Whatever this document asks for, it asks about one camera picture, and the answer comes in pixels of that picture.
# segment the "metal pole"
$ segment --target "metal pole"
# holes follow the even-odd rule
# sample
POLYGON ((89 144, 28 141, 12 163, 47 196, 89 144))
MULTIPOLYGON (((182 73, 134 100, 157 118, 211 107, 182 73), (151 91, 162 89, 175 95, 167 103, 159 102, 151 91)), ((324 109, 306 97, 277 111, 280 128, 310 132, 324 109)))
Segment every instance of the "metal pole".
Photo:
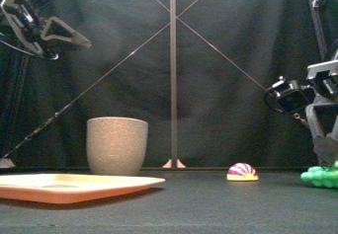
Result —
POLYGON ((170 99, 171 99, 171 167, 177 168, 177 61, 175 0, 170 0, 170 99))

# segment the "ceramic cup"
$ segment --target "ceramic cup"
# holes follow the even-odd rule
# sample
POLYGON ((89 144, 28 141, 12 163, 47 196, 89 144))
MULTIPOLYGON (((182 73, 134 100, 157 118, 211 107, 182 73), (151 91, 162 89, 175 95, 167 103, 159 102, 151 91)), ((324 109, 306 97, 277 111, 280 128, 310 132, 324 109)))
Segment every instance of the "ceramic cup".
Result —
POLYGON ((94 175, 138 176, 146 156, 149 123, 129 117, 87 122, 87 160, 94 175))

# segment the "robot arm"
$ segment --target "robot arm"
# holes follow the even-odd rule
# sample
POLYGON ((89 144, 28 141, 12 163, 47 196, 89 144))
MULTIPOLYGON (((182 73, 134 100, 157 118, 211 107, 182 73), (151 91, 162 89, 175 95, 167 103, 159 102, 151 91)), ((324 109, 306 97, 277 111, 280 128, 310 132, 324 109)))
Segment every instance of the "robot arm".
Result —
POLYGON ((56 59, 51 42, 67 42, 91 47, 89 39, 58 17, 44 19, 30 0, 3 0, 2 11, 26 48, 39 57, 56 59))
POLYGON ((338 117, 332 132, 325 134, 318 112, 338 108, 338 60, 314 64, 308 67, 308 80, 318 93, 314 102, 306 107, 308 124, 313 137, 313 151, 322 167, 332 167, 338 158, 338 117))

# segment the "white string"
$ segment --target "white string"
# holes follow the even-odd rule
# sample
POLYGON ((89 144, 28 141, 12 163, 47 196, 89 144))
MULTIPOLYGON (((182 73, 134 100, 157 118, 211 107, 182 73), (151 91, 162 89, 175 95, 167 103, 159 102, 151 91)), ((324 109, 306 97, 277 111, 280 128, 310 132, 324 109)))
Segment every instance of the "white string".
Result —
MULTIPOLYGON (((163 4, 161 0, 157 0, 158 3, 166 8, 166 10, 170 12, 169 7, 163 4)), ((186 9, 182 11, 182 13, 177 16, 177 19, 183 23, 183 25, 197 34, 197 36, 209 44, 209 46, 222 55, 222 57, 226 58, 226 60, 238 68, 238 70, 249 77, 249 79, 265 90, 268 89, 264 87, 264 85, 254 79, 254 77, 246 72, 246 70, 240 66, 230 57, 215 47, 215 45, 202 36, 202 34, 179 18, 187 10, 197 4, 197 2, 201 0, 194 0, 194 2, 186 7, 186 9)))

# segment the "black table surface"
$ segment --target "black table surface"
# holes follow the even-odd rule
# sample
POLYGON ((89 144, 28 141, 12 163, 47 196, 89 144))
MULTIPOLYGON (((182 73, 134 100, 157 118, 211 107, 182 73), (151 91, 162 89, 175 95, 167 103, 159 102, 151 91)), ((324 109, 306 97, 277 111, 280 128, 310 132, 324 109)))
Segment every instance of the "black table surface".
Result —
POLYGON ((0 233, 338 233, 338 190, 298 172, 229 182, 223 171, 143 171, 166 182, 74 204, 0 198, 0 233))

